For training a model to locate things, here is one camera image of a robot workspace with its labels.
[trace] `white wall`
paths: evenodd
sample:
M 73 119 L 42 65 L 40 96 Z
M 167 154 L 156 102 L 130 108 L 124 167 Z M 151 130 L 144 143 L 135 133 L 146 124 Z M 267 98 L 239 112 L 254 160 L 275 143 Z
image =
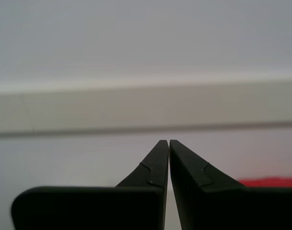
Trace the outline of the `white wall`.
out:
M 0 0 L 0 84 L 289 69 L 292 0 Z
M 0 137 L 0 230 L 22 191 L 40 185 L 115 186 L 160 139 L 178 139 L 235 177 L 292 176 L 292 128 Z M 179 230 L 169 181 L 166 230 Z

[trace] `black triangular piece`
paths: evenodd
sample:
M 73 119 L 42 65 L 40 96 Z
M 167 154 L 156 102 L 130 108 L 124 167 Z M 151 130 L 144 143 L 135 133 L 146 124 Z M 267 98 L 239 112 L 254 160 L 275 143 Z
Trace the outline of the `black triangular piece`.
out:
M 241 189 L 244 187 L 237 180 L 224 174 L 178 140 L 170 141 L 170 171 L 177 178 L 177 174 L 192 180 L 200 191 L 222 191 Z
M 292 229 L 292 188 L 250 188 L 177 140 L 170 171 L 182 230 Z
M 117 186 L 158 186 L 165 188 L 168 177 L 169 147 L 160 140 L 139 166 Z
M 37 187 L 12 204 L 16 230 L 163 230 L 169 148 L 161 140 L 114 188 Z

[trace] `red object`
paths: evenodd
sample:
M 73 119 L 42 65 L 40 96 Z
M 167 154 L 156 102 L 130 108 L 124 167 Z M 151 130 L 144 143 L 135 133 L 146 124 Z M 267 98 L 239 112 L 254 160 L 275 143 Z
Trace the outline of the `red object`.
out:
M 292 188 L 292 178 L 269 177 L 263 179 L 243 179 L 240 183 L 247 187 L 289 187 Z

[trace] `wall molding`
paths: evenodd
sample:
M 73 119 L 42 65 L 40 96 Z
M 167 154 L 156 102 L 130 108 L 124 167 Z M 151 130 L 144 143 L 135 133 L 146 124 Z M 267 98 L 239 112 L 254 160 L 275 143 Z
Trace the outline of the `wall molding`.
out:
M 108 78 L 0 87 L 0 133 L 281 122 L 292 122 L 292 78 Z

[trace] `gray wall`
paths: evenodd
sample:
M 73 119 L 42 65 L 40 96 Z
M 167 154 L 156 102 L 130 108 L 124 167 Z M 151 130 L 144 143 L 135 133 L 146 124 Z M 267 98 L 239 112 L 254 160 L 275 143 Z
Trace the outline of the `gray wall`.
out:
M 292 0 L 0 0 L 0 84 L 263 69 L 292 69 Z

